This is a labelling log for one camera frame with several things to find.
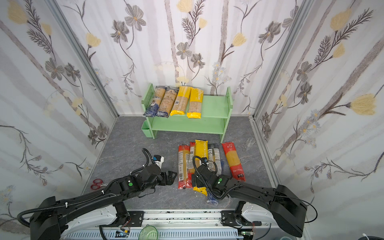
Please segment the clear blue-end spaghetti bag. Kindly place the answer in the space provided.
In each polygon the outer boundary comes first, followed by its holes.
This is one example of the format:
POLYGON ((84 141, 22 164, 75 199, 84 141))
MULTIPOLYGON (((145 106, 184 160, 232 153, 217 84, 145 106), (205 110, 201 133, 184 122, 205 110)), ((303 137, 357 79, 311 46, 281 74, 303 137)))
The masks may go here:
MULTIPOLYGON (((224 161, 221 159, 219 144, 208 144, 208 168, 217 175, 223 173, 224 161)), ((219 201, 209 192, 207 192, 207 203, 217 206, 219 201)))

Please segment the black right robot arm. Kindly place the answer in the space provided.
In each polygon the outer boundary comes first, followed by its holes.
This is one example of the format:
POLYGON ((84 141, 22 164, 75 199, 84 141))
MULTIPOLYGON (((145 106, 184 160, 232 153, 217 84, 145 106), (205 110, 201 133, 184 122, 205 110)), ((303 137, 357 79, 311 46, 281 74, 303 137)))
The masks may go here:
POLYGON ((204 186, 215 199, 222 200, 229 196, 258 205, 272 214, 280 229, 298 238, 303 236, 305 224, 315 221, 306 221, 308 206, 312 204, 299 199, 286 186, 265 188, 226 175, 218 176, 209 170, 206 160, 198 156, 193 157, 195 179, 197 184, 204 186))

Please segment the red spaghetti bag under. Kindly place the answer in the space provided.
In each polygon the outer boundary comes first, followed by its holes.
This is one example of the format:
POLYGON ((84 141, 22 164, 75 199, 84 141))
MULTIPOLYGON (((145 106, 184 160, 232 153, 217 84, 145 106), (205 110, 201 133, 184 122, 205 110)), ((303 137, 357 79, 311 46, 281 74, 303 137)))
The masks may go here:
POLYGON ((180 145, 178 150, 178 188, 192 188, 192 182, 189 178, 188 160, 190 156, 190 146, 180 145))

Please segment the red spaghetti bag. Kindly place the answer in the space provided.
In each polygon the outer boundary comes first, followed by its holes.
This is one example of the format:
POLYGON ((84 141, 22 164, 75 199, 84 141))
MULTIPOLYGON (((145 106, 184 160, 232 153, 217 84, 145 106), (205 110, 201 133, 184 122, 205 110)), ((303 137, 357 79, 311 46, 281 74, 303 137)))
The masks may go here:
POLYGON ((245 173, 238 156, 235 144, 233 142, 222 143, 226 159, 232 174, 232 177, 239 181, 246 181, 245 173))
POLYGON ((187 161, 187 171, 188 174, 193 174, 195 172, 194 165, 193 165, 193 157, 195 156, 195 142, 190 142, 190 154, 189 159, 187 161))

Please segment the yellow spaghetti bag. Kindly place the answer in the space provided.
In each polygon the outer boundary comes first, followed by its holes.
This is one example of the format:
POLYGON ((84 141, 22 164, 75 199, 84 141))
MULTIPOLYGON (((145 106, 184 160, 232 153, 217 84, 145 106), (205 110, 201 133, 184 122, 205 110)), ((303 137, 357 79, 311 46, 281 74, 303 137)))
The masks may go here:
POLYGON ((204 91, 198 88, 192 88, 190 95, 189 110, 187 117, 189 119, 200 119, 202 115, 204 91))
MULTIPOLYGON (((208 141, 195 140, 195 156, 201 159, 208 157, 208 141)), ((193 187, 193 190, 205 196, 208 195, 206 187, 193 187)))
POLYGON ((181 86, 171 110, 170 116, 185 115, 192 87, 181 86))

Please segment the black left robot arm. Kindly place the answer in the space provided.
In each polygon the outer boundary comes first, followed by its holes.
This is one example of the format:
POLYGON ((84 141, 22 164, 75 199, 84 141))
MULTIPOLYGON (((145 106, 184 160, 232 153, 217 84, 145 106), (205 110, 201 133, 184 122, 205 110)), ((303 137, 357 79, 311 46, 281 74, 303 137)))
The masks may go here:
POLYGON ((173 171, 163 172, 158 166, 161 156, 152 156, 143 148, 146 163, 129 175, 112 180, 106 186, 82 196, 64 200, 55 197, 45 199, 38 208, 25 210, 17 215, 17 221, 30 229, 32 240, 59 240, 70 230, 70 223, 92 211, 104 207, 115 210, 110 226, 117 227, 129 220, 124 202, 142 198, 145 190, 156 186, 171 186, 177 178, 173 171))

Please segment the blue clear spaghetti bag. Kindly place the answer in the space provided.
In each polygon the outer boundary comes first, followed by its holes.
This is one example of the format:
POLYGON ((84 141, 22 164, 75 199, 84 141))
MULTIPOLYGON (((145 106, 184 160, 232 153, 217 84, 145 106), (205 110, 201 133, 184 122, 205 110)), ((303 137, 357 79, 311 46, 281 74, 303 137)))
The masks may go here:
POLYGON ((166 86, 156 86, 155 88, 153 86, 150 87, 146 97, 144 98, 144 117, 155 117, 157 115, 161 101, 165 96, 166 89, 166 86))

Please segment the green wooden two-tier shelf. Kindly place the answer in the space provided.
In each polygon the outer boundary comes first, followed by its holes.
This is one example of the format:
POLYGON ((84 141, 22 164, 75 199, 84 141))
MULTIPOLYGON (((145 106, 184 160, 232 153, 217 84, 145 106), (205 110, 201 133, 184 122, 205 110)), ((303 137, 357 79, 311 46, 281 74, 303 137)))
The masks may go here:
POLYGON ((231 88, 224 96, 205 95, 201 99, 193 102, 199 106, 192 112, 187 105, 183 115, 146 117, 141 127, 144 135, 155 139, 159 131, 216 134, 223 143, 234 106, 231 88))

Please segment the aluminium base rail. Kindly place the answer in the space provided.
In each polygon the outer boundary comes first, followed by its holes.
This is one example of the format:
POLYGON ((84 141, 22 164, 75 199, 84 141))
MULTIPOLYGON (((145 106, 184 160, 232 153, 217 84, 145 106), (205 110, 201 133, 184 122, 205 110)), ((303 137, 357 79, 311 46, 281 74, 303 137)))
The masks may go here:
POLYGON ((103 207, 69 222, 62 240, 137 240, 140 232, 152 226, 159 240, 226 240, 253 235, 254 224, 242 225, 230 211, 133 210, 118 224, 115 207, 103 207))

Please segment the blue brown spaghetti bag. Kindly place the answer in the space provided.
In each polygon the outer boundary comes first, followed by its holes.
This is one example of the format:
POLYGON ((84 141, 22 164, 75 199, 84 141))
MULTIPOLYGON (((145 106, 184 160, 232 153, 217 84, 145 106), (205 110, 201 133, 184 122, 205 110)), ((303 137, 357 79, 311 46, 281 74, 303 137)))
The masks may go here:
POLYGON ((157 117, 168 118, 173 108, 174 102, 177 98, 179 89, 178 88, 167 88, 165 95, 161 101, 160 107, 157 112, 157 117))

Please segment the red handled scissors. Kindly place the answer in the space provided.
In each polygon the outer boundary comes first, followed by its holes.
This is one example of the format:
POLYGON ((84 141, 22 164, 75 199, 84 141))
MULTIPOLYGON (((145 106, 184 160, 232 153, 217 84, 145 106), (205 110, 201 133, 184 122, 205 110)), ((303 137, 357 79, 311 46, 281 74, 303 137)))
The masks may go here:
POLYGON ((98 189, 100 189, 100 188, 103 187, 103 186, 104 186, 104 182, 103 182, 103 180, 101 180, 101 179, 95 179, 95 180, 93 180, 93 182, 92 182, 91 190, 98 190, 98 189))

